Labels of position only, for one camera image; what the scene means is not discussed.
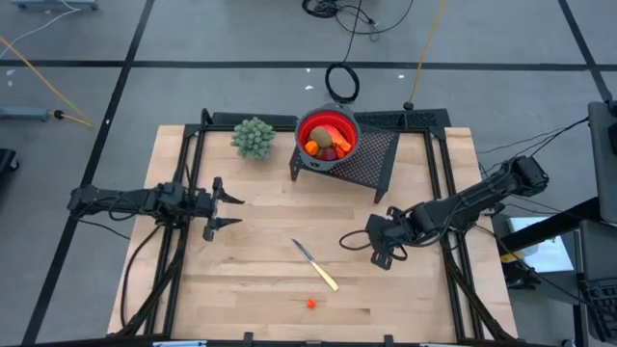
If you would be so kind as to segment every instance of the knife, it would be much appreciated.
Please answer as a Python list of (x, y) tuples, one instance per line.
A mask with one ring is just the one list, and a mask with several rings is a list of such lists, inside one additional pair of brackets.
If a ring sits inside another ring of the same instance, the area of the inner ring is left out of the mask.
[(322, 279), (324, 279), (324, 281), (332, 288), (332, 290), (337, 291), (338, 284), (336, 284), (336, 281), (331, 278), (330, 275), (328, 275), (328, 273), (324, 271), (324, 269), (317, 265), (317, 262), (315, 262), (315, 258), (310, 255), (309, 251), (307, 251), (307, 249), (302, 246), (300, 242), (296, 241), (296, 239), (291, 239), (291, 241), (293, 241), (293, 244), (296, 245), (300, 253), (308, 260), (308, 262), (310, 263), (310, 265), (312, 265), (315, 271), (317, 271), (317, 273), (321, 275)]

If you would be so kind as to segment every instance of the kiwi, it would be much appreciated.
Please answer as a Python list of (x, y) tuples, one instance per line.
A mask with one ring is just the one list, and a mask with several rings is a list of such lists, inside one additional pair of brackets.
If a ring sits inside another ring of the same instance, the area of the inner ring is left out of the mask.
[(329, 148), (332, 146), (332, 136), (328, 130), (321, 126), (310, 131), (310, 139), (315, 141), (320, 148)]

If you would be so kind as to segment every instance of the wire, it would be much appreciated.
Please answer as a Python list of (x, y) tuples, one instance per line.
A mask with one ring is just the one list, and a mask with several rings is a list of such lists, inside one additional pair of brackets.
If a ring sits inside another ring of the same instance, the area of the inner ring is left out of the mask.
[(69, 116), (69, 115), (64, 114), (64, 113), (62, 113), (62, 117), (63, 117), (63, 118), (66, 118), (67, 120), (72, 120), (72, 121), (76, 121), (76, 122), (78, 122), (78, 123), (82, 123), (82, 124), (84, 124), (84, 125), (86, 125), (86, 126), (93, 126), (92, 124), (88, 123), (88, 122), (87, 122), (87, 121), (85, 121), (85, 120), (80, 120), (80, 119), (78, 119), (77, 117)]
[[(532, 148), (534, 148), (534, 147), (540, 146), (540, 147), (538, 147), (536, 150), (534, 150), (534, 151), (533, 151), (533, 153), (531, 153), (531, 155), (529, 155), (529, 157), (532, 157), (532, 156), (534, 156), (535, 154), (537, 154), (537, 153), (540, 151), (540, 149), (544, 148), (544, 147), (545, 147), (546, 145), (548, 145), (551, 141), (553, 141), (554, 139), (556, 139), (559, 135), (561, 135), (561, 134), (565, 133), (566, 131), (568, 131), (568, 130), (570, 130), (570, 129), (574, 128), (575, 126), (577, 126), (577, 125), (579, 125), (579, 124), (582, 124), (582, 123), (584, 123), (584, 122), (586, 122), (586, 121), (588, 121), (588, 120), (589, 120), (589, 117), (586, 117), (586, 118), (584, 118), (584, 119), (582, 119), (582, 120), (578, 120), (578, 121), (576, 121), (576, 122), (574, 122), (574, 123), (572, 123), (572, 124), (570, 124), (570, 125), (568, 125), (568, 126), (566, 126), (566, 127), (564, 127), (564, 128), (561, 128), (561, 129), (559, 129), (559, 131), (558, 131), (556, 134), (550, 135), (550, 136), (546, 137), (545, 139), (543, 139), (542, 141), (539, 141), (539, 142), (537, 142), (537, 143), (535, 143), (535, 144), (533, 144), (533, 145), (531, 145), (531, 146), (529, 146), (529, 147), (527, 147), (527, 148), (525, 148), (525, 149), (523, 149), (523, 150), (520, 150), (519, 152), (517, 152), (516, 154), (514, 154), (514, 155), (512, 156), (512, 158), (515, 158), (515, 157), (517, 157), (518, 155), (523, 154), (523, 153), (525, 153), (526, 151), (528, 151), (528, 150), (530, 150), (530, 149), (532, 149)], [(495, 168), (495, 167), (497, 167), (498, 165), (501, 165), (501, 163), (495, 163), (495, 164), (493, 164), (493, 166), (491, 166), (491, 167), (489, 168), (489, 170), (487, 170), (486, 172), (487, 172), (487, 173), (489, 173), (492, 169), (494, 169), (494, 168)]]
[(435, 16), (435, 21), (433, 22), (433, 27), (431, 28), (431, 32), (428, 34), (428, 39), (426, 40), (426, 43), (424, 44), (424, 49), (422, 49), (422, 54), (420, 55), (420, 61), (417, 64), (416, 78), (414, 78), (414, 87), (412, 88), (412, 95), (409, 97), (410, 103), (414, 101), (414, 96), (416, 95), (417, 84), (420, 79), (420, 72), (422, 71), (422, 64), (424, 63), (424, 59), (426, 59), (426, 53), (428, 52), (428, 47), (431, 45), (433, 36), (435, 35), (435, 32), (437, 32), (437, 28), (440, 25), (440, 22), (442, 21), (442, 14), (443, 14), (443, 9), (445, 9), (445, 3), (446, 3), (446, 0), (442, 0), (442, 3), (440, 4), (440, 9), (437, 12), (437, 15)]
[(343, 29), (345, 29), (347, 32), (352, 33), (352, 34), (356, 34), (356, 35), (369, 35), (370, 37), (372, 37), (373, 35), (379, 35), (379, 34), (382, 34), (382, 33), (387, 32), (387, 31), (390, 31), (390, 30), (392, 30), (392, 29), (396, 28), (396, 27), (397, 27), (400, 23), (402, 23), (402, 22), (403, 22), (403, 20), (405, 20), (405, 18), (406, 18), (406, 17), (407, 17), (407, 15), (409, 14), (410, 10), (412, 9), (412, 5), (414, 4), (414, 1), (415, 1), (415, 0), (411, 0), (411, 1), (410, 1), (409, 6), (407, 7), (407, 10), (406, 10), (406, 11), (405, 11), (405, 13), (403, 14), (403, 16), (402, 16), (400, 19), (398, 19), (398, 21), (397, 21), (396, 23), (394, 23), (393, 25), (389, 26), (388, 28), (386, 28), (386, 29), (382, 29), (382, 30), (377, 30), (377, 24), (376, 24), (375, 20), (373, 20), (371, 17), (369, 17), (369, 16), (368, 16), (368, 15), (367, 15), (364, 11), (362, 11), (362, 13), (363, 13), (363, 14), (364, 14), (364, 16), (366, 17), (366, 20), (362, 20), (362, 19), (361, 19), (361, 21), (362, 21), (364, 24), (368, 25), (368, 26), (371, 28), (371, 31), (370, 31), (370, 32), (358, 32), (358, 31), (356, 31), (356, 29), (354, 29), (354, 30), (349, 30), (349, 28), (347, 28), (347, 27), (346, 27), (346, 26), (345, 26), (345, 25), (344, 25), (344, 24), (340, 21), (340, 19), (338, 18), (338, 14), (339, 14), (340, 12), (350, 13), (350, 12), (343, 11), (343, 9), (345, 9), (345, 8), (352, 8), (352, 9), (355, 9), (355, 8), (356, 8), (355, 6), (351, 6), (351, 5), (344, 5), (344, 6), (340, 6), (340, 7), (338, 7), (338, 8), (337, 8), (337, 9), (338, 9), (338, 11), (337, 11), (337, 12), (336, 12), (336, 14), (335, 14), (335, 18), (336, 18), (336, 22), (338, 22), (338, 24), (339, 24), (339, 25), (340, 25)]
[(535, 213), (545, 213), (545, 214), (553, 214), (553, 215), (554, 214), (562, 213), (562, 214), (565, 214), (565, 215), (570, 216), (570, 217), (578, 218), (580, 220), (588, 220), (588, 221), (592, 221), (594, 223), (599, 223), (599, 224), (602, 224), (602, 225), (605, 225), (605, 226), (608, 226), (608, 227), (615, 227), (611, 223), (607, 223), (607, 222), (601, 221), (601, 220), (593, 220), (593, 219), (585, 218), (585, 217), (579, 216), (577, 214), (570, 213), (568, 211), (563, 211), (563, 210), (560, 210), (558, 208), (554, 208), (554, 207), (548, 206), (547, 204), (543, 204), (543, 203), (540, 203), (540, 202), (537, 202), (537, 201), (534, 201), (534, 200), (525, 199), (525, 198), (519, 197), (519, 196), (512, 196), (512, 198), (516, 198), (518, 200), (527, 201), (527, 202), (530, 202), (530, 203), (535, 203), (538, 206), (546, 207), (547, 209), (550, 209), (550, 210), (553, 210), (553, 211), (557, 212), (557, 213), (552, 213), (552, 212), (538, 212), (538, 211), (534, 211)]
[(365, 229), (361, 229), (361, 230), (351, 231), (351, 232), (348, 232), (348, 233), (346, 233), (346, 234), (342, 235), (342, 236), (338, 239), (338, 245), (339, 245), (340, 247), (342, 247), (343, 249), (347, 250), (347, 251), (359, 251), (359, 250), (363, 250), (363, 249), (365, 249), (365, 248), (370, 247), (370, 242), (369, 242), (369, 243), (367, 243), (367, 244), (365, 244), (365, 245), (358, 246), (358, 247), (351, 247), (351, 246), (346, 246), (346, 245), (344, 245), (344, 244), (343, 244), (343, 240), (344, 240), (344, 239), (346, 239), (346, 238), (347, 238), (347, 237), (349, 237), (349, 236), (352, 236), (352, 235), (355, 235), (355, 234), (361, 233), (361, 232), (366, 232), (366, 230), (365, 230)]
[(137, 246), (135, 252), (133, 252), (131, 257), (128, 259), (128, 263), (126, 264), (126, 269), (124, 270), (124, 279), (122, 281), (122, 293), (120, 297), (120, 321), (123, 328), (126, 327), (126, 317), (124, 315), (124, 312), (126, 309), (126, 288), (128, 286), (128, 274), (131, 270), (131, 266), (133, 265), (133, 261), (135, 261), (135, 258), (137, 257), (139, 251), (146, 245), (146, 243), (154, 236), (156, 231), (158, 231), (160, 228), (161, 226), (157, 226), (148, 236), (146, 236), (144, 241), (142, 241), (142, 243)]
[(313, 10), (309, 10), (310, 0), (302, 1), (304, 11), (317, 18), (332, 18), (336, 15), (336, 0), (317, 0), (317, 5)]
[(546, 133), (543, 133), (543, 134), (538, 134), (538, 135), (536, 135), (536, 136), (534, 136), (534, 137), (532, 137), (532, 138), (529, 138), (529, 139), (520, 140), (520, 141), (514, 142), (514, 143), (509, 144), (509, 145), (499, 146), (499, 147), (491, 148), (491, 149), (489, 149), (489, 150), (479, 151), (479, 152), (476, 152), (476, 154), (487, 154), (487, 153), (494, 152), (494, 151), (496, 151), (496, 150), (506, 149), (506, 148), (509, 148), (509, 147), (512, 147), (512, 146), (515, 146), (515, 145), (524, 144), (524, 143), (526, 143), (526, 142), (529, 142), (529, 141), (535, 140), (535, 139), (537, 139), (537, 138), (539, 138), (539, 137), (542, 137), (542, 136), (547, 136), (547, 135), (551, 135), (552, 133), (554, 133), (554, 132), (556, 132), (556, 131), (559, 131), (559, 130), (563, 130), (563, 129), (565, 129), (565, 128), (566, 128), (566, 127), (564, 126), (564, 127), (558, 128), (558, 129), (553, 129), (553, 130), (551, 130), (551, 131), (549, 131), (549, 132), (546, 132)]
[(30, 62), (28, 62), (28, 60), (23, 55), (21, 55), (21, 53), (19, 53), (13, 46), (11, 46), (11, 44), (8, 43), (5, 38), (0, 37), (0, 42), (4, 43), (9, 49), (11, 49), (14, 55), (16, 55), (27, 67), (29, 67), (38, 76), (38, 78), (47, 86), (47, 88), (49, 88), (51, 92), (53, 92), (55, 95), (61, 98), (68, 106), (70, 106), (71, 109), (73, 109), (73, 111), (77, 113), (77, 115), (87, 120), (92, 126), (92, 123), (93, 123), (92, 120), (89, 119), (86, 115), (84, 115), (84, 113), (81, 112), (81, 110), (77, 108), (77, 106), (75, 106), (72, 102), (70, 102), (64, 95), (62, 95), (62, 93), (58, 92), (58, 90), (56, 90), (56, 88), (54, 88), (54, 86), (51, 83), (49, 83), (49, 81), (47, 81), (45, 77), (43, 77), (42, 74), (40, 74), (40, 72), (35, 67), (33, 67), (32, 64), (30, 64)]
[(83, 224), (91, 225), (91, 226), (102, 227), (102, 228), (104, 228), (104, 229), (106, 229), (106, 230), (108, 230), (110, 232), (115, 233), (117, 236), (119, 236), (119, 237), (121, 237), (123, 239), (130, 240), (130, 237), (122, 235), (121, 233), (113, 230), (110, 227), (104, 226), (103, 224), (99, 224), (99, 223), (95, 223), (95, 222), (90, 222), (90, 221), (84, 221), (83, 219), (77, 219), (77, 221), (80, 222), (80, 223), (83, 223)]
[(347, 58), (349, 57), (349, 51), (351, 51), (351, 44), (354, 42), (354, 36), (356, 35), (356, 26), (358, 25), (358, 17), (360, 17), (360, 11), (362, 7), (362, 0), (358, 1), (358, 11), (356, 12), (356, 20), (354, 20), (354, 31), (351, 33), (351, 39), (349, 39), (349, 46), (347, 47), (347, 54), (345, 54), (345, 59), (343, 59), (343, 63), (347, 62)]
[(518, 206), (517, 204), (514, 203), (506, 203), (506, 206), (512, 206), (512, 207), (516, 207), (518, 209), (521, 209), (523, 211), (527, 211), (527, 212), (531, 212), (531, 213), (537, 213), (537, 214), (548, 214), (548, 215), (555, 215), (557, 214), (556, 212), (547, 212), (547, 211), (536, 211), (536, 210), (532, 210), (530, 208), (526, 208), (526, 207), (522, 207), (522, 206)]
[[(125, 198), (124, 195), (138, 193), (138, 192), (143, 192), (143, 191), (145, 191), (145, 189), (137, 189), (137, 190), (134, 190), (134, 191), (123, 192), (121, 194), (118, 194), (114, 198), (114, 201), (112, 202), (112, 204), (107, 209), (107, 214), (109, 215), (109, 219), (111, 219), (112, 221), (121, 222), (121, 221), (126, 221), (127, 219), (130, 219), (130, 218), (134, 217), (135, 215), (137, 215), (138, 213), (140, 213), (139, 204), (137, 202), (133, 201), (133, 200)], [(114, 216), (114, 211), (113, 211), (114, 206), (116, 206), (116, 203), (118, 203), (120, 201), (126, 201), (126, 202), (129, 202), (129, 203), (132, 203), (135, 206), (135, 210), (132, 211), (132, 212), (125, 212), (125, 213), (127, 213), (127, 215), (123, 216), (123, 217), (116, 217), (116, 216)]]
[(51, 24), (56, 22), (58, 19), (64, 17), (65, 15), (69, 15), (71, 13), (76, 13), (76, 12), (80, 12), (81, 11), (81, 9), (75, 9), (71, 5), (67, 4), (67, 2), (65, 0), (60, 0), (60, 1), (62, 1), (62, 3), (65, 4), (66, 7), (68, 7), (69, 11), (56, 16), (55, 18), (53, 18), (50, 21), (48, 21), (47, 24), (45, 24), (45, 25), (43, 25), (43, 26), (41, 26), (41, 27), (39, 27), (39, 28), (37, 28), (35, 30), (29, 31), (26, 34), (18, 36), (15, 40), (11, 41), (10, 45), (7, 45), (7, 48), (5, 48), (2, 51), (2, 53), (0, 53), (0, 59), (2, 59), (4, 57), (4, 55), (9, 51), (9, 47), (14, 46), (19, 40), (21, 40), (23, 38), (26, 38), (26, 37), (29, 37), (29, 36), (39, 32), (39, 31), (45, 29), (46, 27), (50, 26)]
[(586, 122), (586, 121), (589, 121), (589, 117), (585, 118), (584, 120), (579, 120), (579, 121), (575, 122), (574, 124), (572, 124), (572, 125), (570, 125), (570, 126), (566, 127), (565, 129), (563, 129), (563, 130), (559, 131), (558, 133), (556, 133), (556, 134), (552, 135), (552, 137), (550, 138), (550, 140), (546, 141), (546, 142), (545, 142), (543, 145), (541, 145), (538, 149), (534, 150), (534, 152), (533, 152), (533, 153), (531, 153), (531, 155), (529, 155), (529, 156), (530, 156), (530, 157), (534, 156), (537, 152), (539, 152), (539, 151), (540, 151), (540, 149), (544, 148), (546, 145), (550, 144), (550, 142), (551, 142), (551, 141), (553, 141), (554, 139), (556, 139), (556, 138), (557, 138), (557, 136), (559, 136), (559, 135), (561, 135), (561, 134), (565, 133), (566, 131), (568, 131), (568, 130), (572, 129), (573, 127), (575, 127), (575, 126), (577, 126), (577, 125), (579, 125), (579, 124), (581, 124), (581, 123), (584, 123), (584, 122)]

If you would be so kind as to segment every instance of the yellow cable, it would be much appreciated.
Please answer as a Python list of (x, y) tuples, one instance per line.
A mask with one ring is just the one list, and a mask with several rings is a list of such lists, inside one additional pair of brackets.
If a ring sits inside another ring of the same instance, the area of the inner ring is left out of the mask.
[(440, 4), (440, 10), (437, 12), (437, 15), (435, 16), (435, 21), (433, 22), (433, 28), (431, 28), (431, 32), (428, 34), (428, 39), (426, 40), (426, 43), (424, 44), (424, 49), (422, 49), (422, 54), (420, 55), (420, 61), (417, 64), (416, 78), (414, 79), (414, 87), (412, 88), (412, 95), (409, 97), (409, 102), (414, 101), (414, 95), (416, 94), (416, 88), (417, 88), (417, 82), (420, 79), (420, 71), (422, 70), (422, 63), (424, 63), (424, 58), (426, 58), (426, 52), (428, 52), (428, 46), (431, 45), (431, 41), (433, 40), (433, 36), (435, 35), (435, 32), (437, 31), (437, 27), (440, 25), (440, 22), (442, 21), (443, 9), (445, 9), (445, 1), (446, 0), (442, 0), (442, 3)]
[(62, 117), (66, 118), (67, 120), (77, 121), (77, 122), (82, 123), (82, 124), (87, 125), (87, 126), (93, 126), (92, 124), (88, 123), (87, 121), (80, 120), (77, 117), (69, 116), (69, 115), (66, 115), (66, 114), (62, 114)]
[(7, 42), (7, 40), (3, 37), (0, 37), (0, 41), (2, 43), (4, 43), (7, 47), (9, 47), (9, 49), (11, 49), (11, 51), (14, 53), (14, 55), (16, 55), (19, 59), (21, 59), (21, 61), (27, 66), (29, 67), (39, 78), (40, 80), (47, 86), (47, 88), (49, 88), (49, 90), (51, 92), (53, 92), (55, 95), (57, 95), (59, 98), (61, 98), (68, 106), (70, 106), (71, 109), (73, 109), (73, 111), (75, 111), (77, 113), (77, 115), (81, 116), (81, 118), (85, 119), (88, 121), (88, 126), (92, 127), (92, 120), (90, 120), (88, 117), (86, 117), (86, 115), (84, 115), (83, 112), (81, 112), (80, 109), (77, 108), (77, 106), (73, 105), (72, 102), (68, 101), (68, 99), (62, 95), (60, 92), (58, 92), (58, 90), (56, 90), (54, 88), (54, 86), (51, 85), (51, 83), (49, 83), (49, 81), (47, 81), (45, 79), (45, 77), (43, 77), (40, 72), (35, 69), (35, 67), (32, 66), (32, 64), (30, 64), (30, 62), (28, 62), (28, 60), (21, 55), (21, 53), (19, 53), (16, 49), (14, 49), (10, 43)]

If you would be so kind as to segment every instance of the toy fruit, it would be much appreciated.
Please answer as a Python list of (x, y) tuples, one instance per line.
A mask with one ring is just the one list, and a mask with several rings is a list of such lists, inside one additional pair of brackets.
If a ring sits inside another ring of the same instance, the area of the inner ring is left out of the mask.
[(336, 160), (336, 152), (333, 148), (324, 148), (320, 149), (321, 153), (318, 153), (317, 159), (325, 160), (325, 161), (333, 161)]
[(336, 157), (337, 157), (338, 159), (340, 159), (340, 158), (344, 157), (344, 156), (345, 156), (345, 154), (346, 154), (346, 153), (345, 153), (345, 151), (344, 151), (344, 150), (343, 150), (340, 146), (336, 146), (336, 147), (335, 147), (335, 151), (336, 151)]
[(308, 155), (315, 156), (315, 154), (319, 151), (319, 145), (315, 141), (308, 141), (305, 145), (305, 151)]
[(332, 135), (323, 126), (317, 126), (310, 130), (310, 139), (315, 141), (320, 148), (328, 148), (332, 146)]
[(331, 136), (332, 142), (339, 146), (345, 153), (351, 150), (351, 145), (347, 142), (347, 140), (345, 140), (342, 135), (340, 135), (340, 132), (335, 127), (331, 125), (322, 125), (320, 127), (323, 127), (326, 129), (326, 131), (328, 131), (328, 134), (330, 134)]

